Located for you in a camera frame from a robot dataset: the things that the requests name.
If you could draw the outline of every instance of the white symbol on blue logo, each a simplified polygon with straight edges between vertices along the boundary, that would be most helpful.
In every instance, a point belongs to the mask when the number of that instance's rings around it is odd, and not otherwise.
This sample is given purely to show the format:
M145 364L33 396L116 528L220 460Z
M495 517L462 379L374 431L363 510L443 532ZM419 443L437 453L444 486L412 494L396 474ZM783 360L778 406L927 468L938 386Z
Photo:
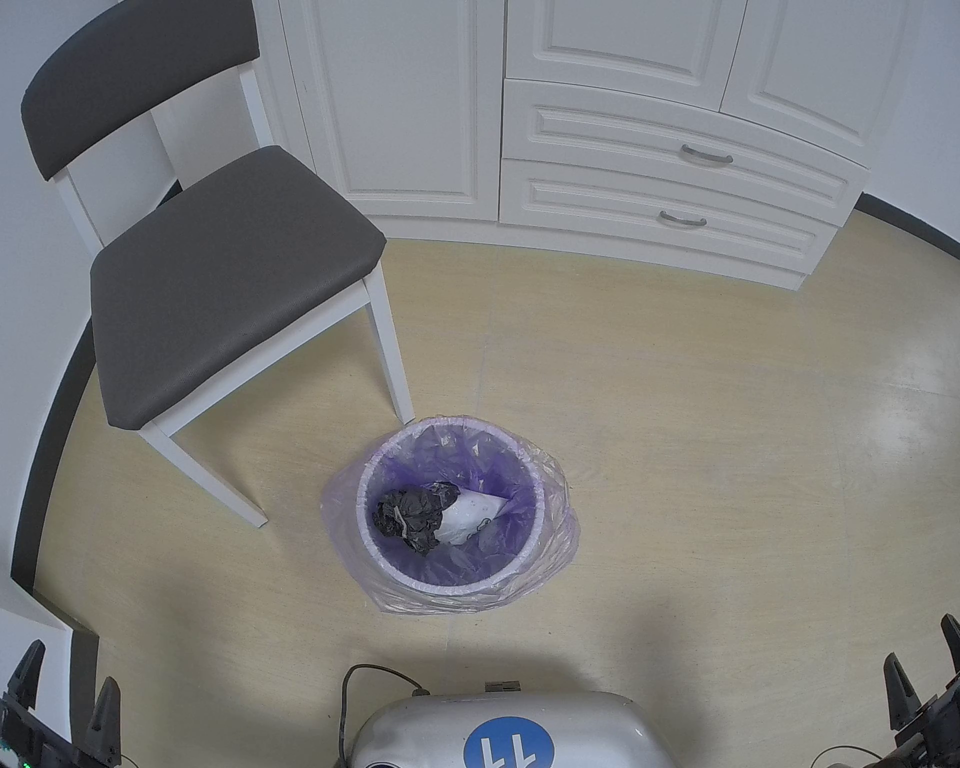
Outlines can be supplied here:
M464 745L467 768L550 768L553 739L525 717L497 717L477 726Z

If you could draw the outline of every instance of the white chair frame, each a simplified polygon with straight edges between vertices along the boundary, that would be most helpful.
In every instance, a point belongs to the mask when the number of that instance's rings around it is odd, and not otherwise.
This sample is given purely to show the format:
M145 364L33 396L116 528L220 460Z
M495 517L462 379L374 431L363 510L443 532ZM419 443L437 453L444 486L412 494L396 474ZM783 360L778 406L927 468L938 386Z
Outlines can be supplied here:
M269 146L274 143L273 133L267 121L267 112L263 107L253 65L252 63L241 64L237 67L237 71L240 74L240 84L243 86L244 98L247 100L247 109L253 122L257 144L260 147ZM63 168L54 176L54 184L84 244L90 253L96 256L104 243L86 212L84 203L77 193L77 187L70 178L68 168ZM183 400L147 422L138 434L167 461L240 517L257 527L263 525L267 522L263 510L215 472L205 468L190 456L174 442L173 436L211 405L272 366L281 357L361 307L367 308L370 317L396 415L404 424L409 423L414 419L414 406L407 387L403 361L400 359L394 318L387 299L387 286L378 263L369 275L357 280L332 299L310 310L265 342L214 373Z

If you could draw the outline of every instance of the chair backrest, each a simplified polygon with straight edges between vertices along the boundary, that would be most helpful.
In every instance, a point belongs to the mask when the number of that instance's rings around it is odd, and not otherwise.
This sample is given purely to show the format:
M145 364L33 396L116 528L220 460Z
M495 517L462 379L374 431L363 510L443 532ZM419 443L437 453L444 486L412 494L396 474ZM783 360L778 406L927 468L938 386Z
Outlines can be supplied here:
M134 117L260 55L252 0L122 0L40 67L20 114L45 179Z

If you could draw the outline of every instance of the purple trash bag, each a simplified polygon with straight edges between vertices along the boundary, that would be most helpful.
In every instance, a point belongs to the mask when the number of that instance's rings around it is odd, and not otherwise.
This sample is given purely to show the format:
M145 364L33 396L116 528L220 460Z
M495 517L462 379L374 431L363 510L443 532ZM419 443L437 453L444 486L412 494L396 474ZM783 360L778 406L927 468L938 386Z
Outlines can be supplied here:
M445 480L507 499L463 544L426 555L373 525L381 496ZM424 419L376 441L324 488L321 515L350 575L387 613L470 613L507 605L573 560L580 526L564 474L544 451L471 417Z

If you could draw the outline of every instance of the black cable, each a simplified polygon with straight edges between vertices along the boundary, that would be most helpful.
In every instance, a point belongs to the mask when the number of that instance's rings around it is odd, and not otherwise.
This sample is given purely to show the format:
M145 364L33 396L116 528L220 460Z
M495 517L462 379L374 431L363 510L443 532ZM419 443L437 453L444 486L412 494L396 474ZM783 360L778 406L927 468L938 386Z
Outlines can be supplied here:
M833 750L857 750L858 752L866 753L867 755L876 757L878 760L883 760L883 758L872 750L866 750L863 747L854 747L853 744L837 744L835 747L827 747L819 755L813 758L813 762L810 763L810 768L813 768L817 764L817 760L823 757L827 752L832 752Z
M347 728L347 683L350 682L350 675L352 675L358 669L379 669L381 672L389 672L391 675L396 675L412 685L416 689L414 691L414 696L430 695L430 691L420 685L420 683L418 683L416 680L413 678L408 678L402 672L397 672L395 669L391 669L389 666L380 666L379 664L354 664L350 669L347 670L347 674L344 675L344 686L340 693L340 738L338 739L337 743L337 746L340 749L340 768L347 768L347 750L344 748L344 731Z

